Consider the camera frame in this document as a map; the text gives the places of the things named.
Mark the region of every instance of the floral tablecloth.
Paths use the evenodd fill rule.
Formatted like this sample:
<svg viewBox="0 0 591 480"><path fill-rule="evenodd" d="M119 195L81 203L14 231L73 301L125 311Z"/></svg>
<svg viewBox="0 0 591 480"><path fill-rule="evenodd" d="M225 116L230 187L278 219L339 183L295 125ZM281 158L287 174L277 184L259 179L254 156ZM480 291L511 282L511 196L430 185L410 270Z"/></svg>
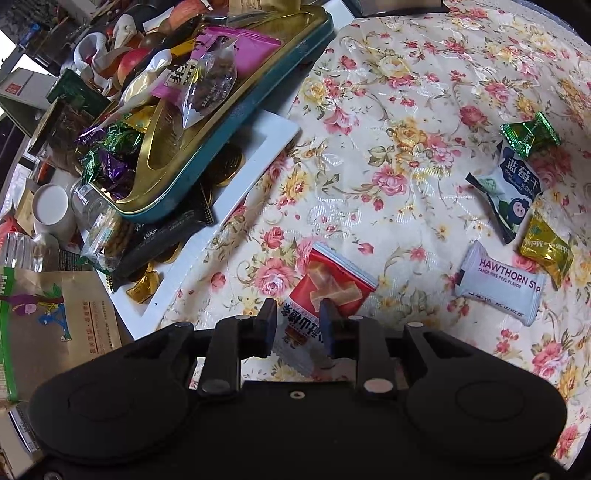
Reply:
<svg viewBox="0 0 591 480"><path fill-rule="evenodd" d="M362 314L390 326L419 320L555 385L569 416L554 455L568 466L591 424L591 52L512 2L446 3L449 14L357 20L340 31L294 102L301 135L196 259L161 325L211 328L256 314L265 298L282 302L323 241L379 279ZM476 239L495 259L538 269L515 252L519 239L502 243L465 181L494 168L501 124L538 110L563 145L529 161L546 187L540 207L571 234L574 263L559 290L548 278L524 327L456 297L454 279ZM275 354L246 360L242 373L304 380ZM338 362L313 379L351 374Z"/></svg>

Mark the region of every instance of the green packaging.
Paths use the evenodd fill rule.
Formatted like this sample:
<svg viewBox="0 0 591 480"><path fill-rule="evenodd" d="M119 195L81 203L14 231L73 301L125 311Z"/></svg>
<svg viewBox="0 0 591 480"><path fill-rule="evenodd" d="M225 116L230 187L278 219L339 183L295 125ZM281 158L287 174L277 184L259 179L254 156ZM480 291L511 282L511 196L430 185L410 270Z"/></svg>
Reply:
<svg viewBox="0 0 591 480"><path fill-rule="evenodd" d="M542 112L537 112L535 118L528 122L501 125L501 133L523 159L533 151L560 145L560 137Z"/></svg>
<svg viewBox="0 0 591 480"><path fill-rule="evenodd" d="M61 98L75 111L83 110L92 118L97 118L110 104L107 97L90 88L70 69L60 75L46 98L49 103Z"/></svg>

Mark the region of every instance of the biscuit package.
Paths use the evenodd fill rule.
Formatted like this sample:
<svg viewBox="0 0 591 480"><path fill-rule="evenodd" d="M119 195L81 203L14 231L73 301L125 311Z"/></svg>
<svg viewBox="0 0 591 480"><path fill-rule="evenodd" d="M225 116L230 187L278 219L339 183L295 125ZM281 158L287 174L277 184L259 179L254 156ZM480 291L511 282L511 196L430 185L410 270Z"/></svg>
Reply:
<svg viewBox="0 0 591 480"><path fill-rule="evenodd" d="M97 217L80 256L108 274L119 265L133 233L134 225L109 207Z"/></svg>
<svg viewBox="0 0 591 480"><path fill-rule="evenodd" d="M339 313L357 313L378 282L329 247L315 243L310 251L306 275L283 304L273 351L304 375L330 368L320 333L320 302L330 299Z"/></svg>
<svg viewBox="0 0 591 480"><path fill-rule="evenodd" d="M515 239L525 214L542 188L534 171L506 141L499 146L497 168L488 175L473 176L469 173L466 180L490 203L503 240L508 244Z"/></svg>
<svg viewBox="0 0 591 480"><path fill-rule="evenodd" d="M489 257L475 241L462 262L456 295L482 300L529 327L538 313L545 280L543 273L530 273Z"/></svg>

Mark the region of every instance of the white cup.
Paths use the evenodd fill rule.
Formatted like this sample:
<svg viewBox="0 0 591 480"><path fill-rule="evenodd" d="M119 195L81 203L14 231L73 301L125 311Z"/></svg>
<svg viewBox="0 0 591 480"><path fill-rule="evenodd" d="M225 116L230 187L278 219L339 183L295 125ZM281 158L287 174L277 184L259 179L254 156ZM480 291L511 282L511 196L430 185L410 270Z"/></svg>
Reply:
<svg viewBox="0 0 591 480"><path fill-rule="evenodd" d="M69 242L76 230L76 217L70 199L59 185L48 183L33 196L35 233L50 233L62 242Z"/></svg>

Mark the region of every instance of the white candy wrapper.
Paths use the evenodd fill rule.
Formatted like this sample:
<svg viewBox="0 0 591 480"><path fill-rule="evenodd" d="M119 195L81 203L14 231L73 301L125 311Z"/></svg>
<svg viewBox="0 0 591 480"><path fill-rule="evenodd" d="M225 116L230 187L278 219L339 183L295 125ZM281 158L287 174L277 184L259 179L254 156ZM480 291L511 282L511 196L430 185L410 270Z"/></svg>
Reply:
<svg viewBox="0 0 591 480"><path fill-rule="evenodd" d="M485 301L529 327L538 313L545 281L543 273L497 262L475 241L462 262L456 295Z"/></svg>

